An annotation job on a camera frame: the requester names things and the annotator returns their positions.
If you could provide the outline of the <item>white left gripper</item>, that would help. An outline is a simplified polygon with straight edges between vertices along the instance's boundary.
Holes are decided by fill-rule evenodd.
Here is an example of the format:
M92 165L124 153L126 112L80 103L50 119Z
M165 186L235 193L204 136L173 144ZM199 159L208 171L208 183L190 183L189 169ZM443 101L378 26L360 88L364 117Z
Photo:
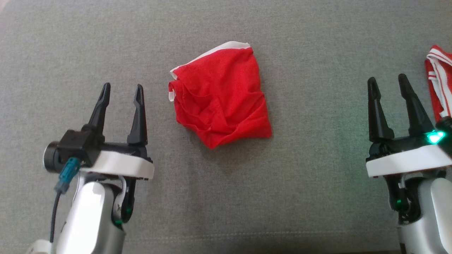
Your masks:
M106 109L110 102L111 84L105 83L91 114L87 127L96 135L103 135ZM148 133L145 112L145 97L142 85L137 85L133 101L134 118L127 143L105 143L101 152L91 167L83 167L83 172L104 175L134 177L136 179L151 180L154 177L154 164L148 157Z

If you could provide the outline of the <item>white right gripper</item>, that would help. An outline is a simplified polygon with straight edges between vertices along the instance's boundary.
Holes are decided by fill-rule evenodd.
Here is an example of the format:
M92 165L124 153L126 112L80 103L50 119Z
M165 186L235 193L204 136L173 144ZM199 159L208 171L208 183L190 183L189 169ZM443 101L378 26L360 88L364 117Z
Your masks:
M380 99L376 79L368 79L368 124L371 146L366 169L369 177L398 175L451 166L451 135L433 131L431 123L407 76L398 75L409 118L409 137L394 139Z

